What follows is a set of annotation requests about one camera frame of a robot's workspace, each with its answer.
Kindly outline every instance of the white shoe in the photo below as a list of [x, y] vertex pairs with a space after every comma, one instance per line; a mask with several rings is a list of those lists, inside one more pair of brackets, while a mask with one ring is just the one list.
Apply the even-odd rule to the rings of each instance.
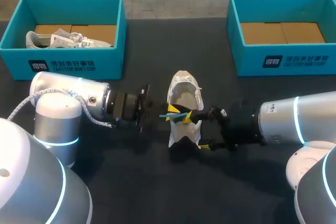
[[112, 47], [107, 42], [88, 39], [79, 33], [68, 33], [58, 29], [53, 34], [37, 34], [29, 31], [26, 35], [27, 48], [85, 48]]
[[307, 142], [288, 160], [286, 177], [290, 187], [296, 190], [301, 178], [336, 145], [325, 141]]
[[[172, 79], [169, 86], [167, 102], [169, 104], [179, 104], [191, 110], [202, 110], [203, 100], [201, 97], [200, 87], [195, 78], [187, 71], [178, 71]], [[192, 142], [198, 145], [201, 138], [201, 123], [174, 123], [170, 121], [171, 134], [169, 147], [177, 143], [181, 138], [187, 136]]]

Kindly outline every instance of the white sneaker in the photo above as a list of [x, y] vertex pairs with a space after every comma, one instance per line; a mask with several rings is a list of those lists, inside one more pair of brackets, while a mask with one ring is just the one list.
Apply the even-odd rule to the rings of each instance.
[[112, 47], [107, 42], [88, 39], [79, 33], [68, 33], [62, 29], [49, 35], [29, 31], [26, 35], [27, 48], [85, 48]]
[[[178, 71], [172, 79], [169, 86], [167, 102], [169, 104], [179, 104], [191, 110], [202, 110], [203, 100], [201, 97], [200, 87], [195, 78], [187, 71]], [[169, 147], [177, 143], [181, 138], [187, 136], [192, 142], [198, 145], [201, 138], [201, 123], [174, 123], [170, 121], [171, 134]]]

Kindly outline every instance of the black mat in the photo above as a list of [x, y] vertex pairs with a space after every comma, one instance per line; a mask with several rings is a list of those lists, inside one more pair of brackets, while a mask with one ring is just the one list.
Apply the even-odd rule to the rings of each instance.
[[[165, 100], [172, 76], [185, 69], [203, 88], [206, 108], [228, 107], [237, 97], [260, 104], [335, 90], [336, 76], [237, 78], [225, 24], [129, 20], [123, 80], [110, 83], [129, 92], [150, 83], [151, 97]], [[1, 60], [1, 117], [28, 96], [29, 85], [14, 82]], [[32, 132], [34, 109], [27, 107], [15, 122]], [[204, 123], [203, 136], [219, 137], [218, 128]], [[145, 137], [84, 120], [75, 171], [91, 191], [93, 224], [298, 223], [285, 167], [299, 146], [172, 153], [168, 139], [169, 125]]]

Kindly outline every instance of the open box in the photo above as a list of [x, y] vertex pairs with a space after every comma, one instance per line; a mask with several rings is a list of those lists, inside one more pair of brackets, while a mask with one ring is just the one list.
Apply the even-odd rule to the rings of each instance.
[[336, 74], [335, 0], [229, 0], [227, 31], [238, 76]]
[[[106, 37], [113, 47], [27, 49], [26, 34], [37, 25], [115, 26]], [[123, 0], [20, 0], [0, 42], [0, 54], [15, 80], [31, 80], [39, 71], [121, 79], [125, 34]]]

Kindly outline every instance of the shoelace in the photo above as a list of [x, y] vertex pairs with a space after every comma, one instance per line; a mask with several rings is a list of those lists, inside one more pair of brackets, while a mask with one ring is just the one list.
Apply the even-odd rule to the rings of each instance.
[[94, 43], [92, 40], [89, 40], [87, 37], [84, 37], [79, 33], [71, 33], [70, 39], [73, 40], [73, 43], [79, 44], [79, 47], [85, 47], [90, 43]]
[[193, 77], [192, 76], [176, 76], [176, 80], [177, 81], [186, 81], [186, 82], [190, 82], [192, 85], [195, 85], [193, 83]]

